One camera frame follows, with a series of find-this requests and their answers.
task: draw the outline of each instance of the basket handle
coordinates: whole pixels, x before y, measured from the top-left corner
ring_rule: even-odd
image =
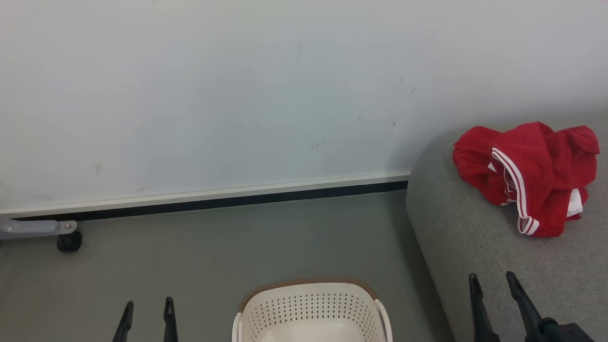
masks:
[[[376,299],[374,302],[376,303],[376,306],[378,306],[378,311],[380,311],[380,319],[382,320],[386,342],[393,342],[393,330],[390,327],[389,313],[386,312],[386,309],[380,300]]]
[[[241,313],[237,313],[232,323],[232,342],[241,342],[243,340],[243,323],[241,322]]]

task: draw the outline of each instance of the white plastic basket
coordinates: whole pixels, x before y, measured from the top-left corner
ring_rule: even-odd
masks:
[[[232,342],[392,342],[389,316],[373,290],[347,278],[304,279],[249,293]]]

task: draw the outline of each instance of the white stripe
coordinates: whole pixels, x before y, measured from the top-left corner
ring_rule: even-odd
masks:
[[[540,222],[533,217],[528,216],[528,208],[526,206],[526,188],[523,182],[522,173],[519,171],[515,163],[513,163],[511,158],[495,147],[492,148],[492,157],[503,164],[505,170],[509,172],[511,178],[513,179],[513,183],[517,191],[517,211],[519,212],[520,217],[517,219],[517,230],[526,235],[534,234],[534,232],[536,232],[540,226]],[[526,223],[526,227],[523,228],[523,230],[521,229],[521,220],[524,220]]]
[[[568,213],[566,217],[574,216],[582,213],[582,198],[581,192],[578,189],[572,189],[570,193],[570,201],[568,202]]]

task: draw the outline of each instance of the fabric upholstery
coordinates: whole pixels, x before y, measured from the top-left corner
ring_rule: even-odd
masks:
[[[608,116],[542,119],[554,130],[588,125],[608,153]],[[505,131],[523,122],[486,125]],[[434,140],[412,170],[407,211],[457,342],[473,340],[468,275],[475,272],[494,331],[522,342],[525,329],[505,273],[513,271],[541,316],[578,323],[595,341],[608,336],[608,158],[598,155],[582,218],[557,238],[520,234],[515,206],[491,204],[458,176],[453,144],[467,128]]]

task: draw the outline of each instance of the black wheel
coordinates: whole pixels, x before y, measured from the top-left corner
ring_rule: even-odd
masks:
[[[76,252],[82,245],[82,234],[79,231],[57,236],[57,249],[62,252]]]

